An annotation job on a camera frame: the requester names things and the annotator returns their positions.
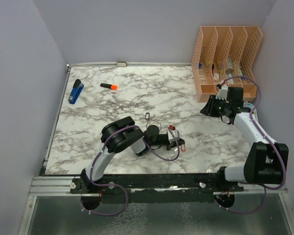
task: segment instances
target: screw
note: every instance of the screw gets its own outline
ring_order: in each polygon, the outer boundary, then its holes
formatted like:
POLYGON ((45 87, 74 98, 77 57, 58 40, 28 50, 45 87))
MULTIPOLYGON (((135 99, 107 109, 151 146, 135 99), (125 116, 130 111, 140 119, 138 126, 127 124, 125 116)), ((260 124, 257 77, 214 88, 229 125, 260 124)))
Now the screw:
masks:
POLYGON ((74 182, 72 182, 72 183, 70 184, 70 189, 74 189, 74 188, 76 188, 76 184, 75 184, 74 182))
POLYGON ((108 186, 108 188, 113 189, 114 188, 114 183, 113 182, 110 182, 109 184, 110 185, 108 186))
POLYGON ((205 184, 205 183, 202 183, 202 182, 200 182, 200 183, 199 183, 199 186, 200 186, 201 188, 205 188, 205 187, 206 187, 206 184, 205 184))

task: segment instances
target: orange highlighter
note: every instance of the orange highlighter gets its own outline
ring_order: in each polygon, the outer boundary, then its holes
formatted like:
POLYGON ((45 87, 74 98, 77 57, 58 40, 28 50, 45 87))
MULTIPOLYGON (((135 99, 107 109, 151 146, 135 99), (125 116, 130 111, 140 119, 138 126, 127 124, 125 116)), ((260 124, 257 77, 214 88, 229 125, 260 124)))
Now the orange highlighter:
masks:
POLYGON ((118 88, 117 85, 106 84, 106 83, 101 83, 100 86, 101 86, 101 87, 105 87, 105 88, 109 88, 109 89, 113 89, 113 90, 116 90, 116 89, 118 88))

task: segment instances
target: orange desk organizer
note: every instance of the orange desk organizer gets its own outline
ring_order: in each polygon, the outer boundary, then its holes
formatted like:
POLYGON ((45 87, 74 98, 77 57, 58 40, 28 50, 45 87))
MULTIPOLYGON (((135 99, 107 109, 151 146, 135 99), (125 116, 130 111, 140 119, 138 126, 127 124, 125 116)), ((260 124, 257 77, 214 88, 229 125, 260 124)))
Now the orange desk organizer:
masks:
MULTIPOLYGON (((228 55, 233 62, 232 76, 243 76, 255 80, 251 68, 257 54, 262 33, 258 26, 202 26, 192 58, 192 70, 199 102, 207 102, 209 96, 217 94, 217 84, 226 78, 225 67, 228 55), (213 77, 219 73, 219 81, 213 77)), ((256 86, 246 79, 235 78, 228 86, 243 87, 244 101, 256 97, 256 86)))

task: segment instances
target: black metal base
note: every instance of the black metal base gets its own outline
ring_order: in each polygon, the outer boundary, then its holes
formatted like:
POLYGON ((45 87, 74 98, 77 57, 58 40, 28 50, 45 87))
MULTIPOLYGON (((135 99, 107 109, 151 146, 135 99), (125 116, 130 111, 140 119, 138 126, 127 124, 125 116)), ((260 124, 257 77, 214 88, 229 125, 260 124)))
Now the black metal base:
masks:
POLYGON ((215 201, 222 207, 230 208, 234 205, 235 196, 234 195, 215 195, 215 201))
MULTIPOLYGON (((104 175, 98 184, 122 185, 128 194, 129 202, 135 203, 164 203, 164 202, 213 202, 213 192, 216 191, 243 191, 237 182, 228 182, 222 178, 221 168, 218 173, 200 174, 121 174, 104 175)), ((100 188, 92 185, 85 170, 80 178, 73 179, 76 188, 72 194, 99 193, 100 188)), ((102 188, 102 198, 105 203, 122 203, 125 200, 124 192, 114 187, 102 188)))
POLYGON ((98 199, 98 197, 81 197, 80 201, 87 210, 94 210, 100 206, 100 199, 98 199))

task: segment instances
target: cable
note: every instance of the cable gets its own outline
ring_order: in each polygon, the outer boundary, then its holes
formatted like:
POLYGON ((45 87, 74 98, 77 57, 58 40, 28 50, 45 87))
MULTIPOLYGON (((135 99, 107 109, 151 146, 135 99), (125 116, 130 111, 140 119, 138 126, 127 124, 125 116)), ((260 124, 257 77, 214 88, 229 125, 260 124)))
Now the cable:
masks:
POLYGON ((157 148, 153 148, 152 150, 157 150, 159 148, 161 148, 161 145, 159 145, 157 148))
POLYGON ((147 146, 147 148, 154 154, 156 155, 158 158, 162 159, 163 161, 166 161, 166 162, 173 162, 175 161, 176 159, 178 159, 178 157, 180 156, 180 148, 178 146, 178 142, 177 142, 177 139, 175 138, 174 134, 172 133, 172 131, 170 130, 170 128, 168 128, 168 131, 170 132, 170 134, 172 135, 174 141, 175 141, 175 144, 177 146, 177 155, 174 159, 165 159, 161 156, 159 156, 147 143, 146 141, 143 139, 143 142, 145 143, 145 145, 147 146))
MULTIPOLYGON (((122 189, 122 191, 125 193, 125 205, 124 205, 119 211, 114 212, 114 213, 100 213, 100 212, 96 212, 96 211, 92 211, 92 210, 87 210, 87 209, 85 209, 85 207, 84 207, 84 205, 83 205, 83 202, 81 201, 81 206, 82 206, 82 208, 83 208, 82 211, 87 211, 89 214, 92 213, 92 214, 102 215, 102 216, 114 216, 114 215, 117 215, 117 214, 122 213, 122 212, 126 209, 126 207, 127 207, 127 205, 128 205, 128 195, 127 195, 127 192, 126 192, 125 188, 122 187, 121 185, 117 185, 117 184, 97 184, 97 183, 95 183, 95 182, 93 181, 93 170, 94 170, 94 166, 95 166, 95 163, 96 163, 97 159, 98 159, 98 158, 100 157, 100 155, 103 153, 104 149, 106 148, 106 145, 107 145, 108 142, 111 140, 111 138, 113 138, 113 137, 114 137, 116 134, 118 134, 118 133, 121 133, 121 132, 123 132, 123 131, 126 131, 126 130, 128 130, 128 129, 132 129, 132 128, 139 128, 139 126, 136 126, 136 125, 127 126, 127 127, 125 127, 125 128, 122 128, 122 129, 116 131, 115 133, 113 133, 112 135, 110 135, 110 136, 106 139, 106 141, 105 141, 104 144, 103 144, 103 147, 102 147, 101 151, 98 152, 98 154, 96 155, 96 157, 95 157, 95 159, 94 159, 94 161, 93 161, 93 163, 92 163, 92 165, 91 165, 90 179, 89 179, 90 182, 91 182, 93 185, 97 186, 97 187, 116 186, 116 187, 122 189)), ((174 141, 175 141, 175 143, 176 143, 176 146, 178 146, 178 142, 177 142, 176 137, 174 136, 174 134, 172 133, 172 131, 170 130, 170 128, 168 128, 168 130, 169 130, 170 134, 172 135, 172 137, 174 138, 174 141)), ((176 158, 174 158, 174 159, 172 159, 172 160, 170 160, 170 159, 165 159, 165 158, 160 157, 158 154, 156 154, 156 152, 154 152, 154 151, 151 149, 151 147, 150 147, 145 141, 144 141, 144 143, 145 143, 145 145, 147 146, 147 148, 148 148, 148 149, 149 149, 154 155, 156 155, 158 158, 160 158, 160 159, 162 159, 162 160, 164 160, 164 161, 168 161, 168 162, 175 161, 175 160, 179 157, 179 155, 180 155, 180 149, 178 148, 178 153, 177 153, 176 158)))
POLYGON ((221 209, 224 209, 225 211, 228 211, 228 212, 232 212, 232 213, 235 213, 235 214, 253 214, 255 212, 258 212, 260 209, 262 209, 262 207, 265 204, 266 196, 267 196, 267 190, 266 190, 265 187, 264 187, 264 191, 265 191, 265 193, 264 193, 264 199, 263 199, 262 203, 256 209, 253 209, 252 211, 248 211, 248 212, 230 210, 229 208, 225 208, 225 207, 221 206, 216 200, 215 200, 215 203, 217 203, 221 209))
POLYGON ((159 122, 159 121, 157 121, 157 120, 150 120, 150 121, 147 121, 147 123, 146 123, 146 130, 147 130, 147 127, 148 127, 148 125, 151 123, 151 122, 157 122, 159 125, 160 125, 160 128, 159 128, 159 132, 162 130, 162 125, 161 125, 161 123, 159 122))
POLYGON ((267 189, 271 189, 271 190, 278 190, 280 188, 282 188, 285 184, 285 181, 286 181, 286 169, 285 169, 285 166, 284 166, 284 162, 282 160, 282 157, 279 153, 279 151, 277 150, 277 148, 275 147, 274 143, 267 137, 267 135, 261 130, 260 126, 258 125, 257 121, 253 118, 253 112, 254 110, 257 108, 257 106, 259 105, 260 103, 260 100, 261 100, 261 89, 260 87, 257 85, 257 83, 250 79, 249 77, 245 77, 245 76, 234 76, 234 77, 230 77, 230 78, 227 78, 223 81, 222 85, 227 81, 227 80, 230 80, 230 79, 233 79, 233 78, 244 78, 244 79, 247 79, 249 81, 251 81, 252 83, 255 84, 255 86, 257 87, 258 89, 258 94, 259 94, 259 99, 257 100, 257 102, 255 103, 254 107, 251 109, 250 113, 249 113, 249 118, 250 120, 252 121, 252 123, 254 124, 254 126, 256 127, 256 129, 259 131, 259 133, 263 136, 263 138, 265 140, 268 141, 268 143, 272 146, 272 148, 274 149, 278 159, 279 159, 279 162, 281 164, 281 167, 282 167, 282 181, 281 181, 281 184, 277 187, 269 187, 269 186, 266 186, 266 185, 263 185, 263 184, 259 184, 260 186, 264 187, 264 199, 262 201, 262 203, 260 204, 260 206, 258 206, 256 209, 252 210, 252 211, 248 211, 248 212, 240 212, 240 211, 235 211, 235 210, 230 210, 229 208, 225 208, 225 207, 222 207, 221 205, 219 205, 220 208, 226 210, 226 211, 229 211, 229 212, 232 212, 232 213, 236 213, 236 214, 252 214, 252 213, 255 213, 257 211, 259 211, 265 204, 265 201, 266 201, 266 196, 267 196, 267 189))

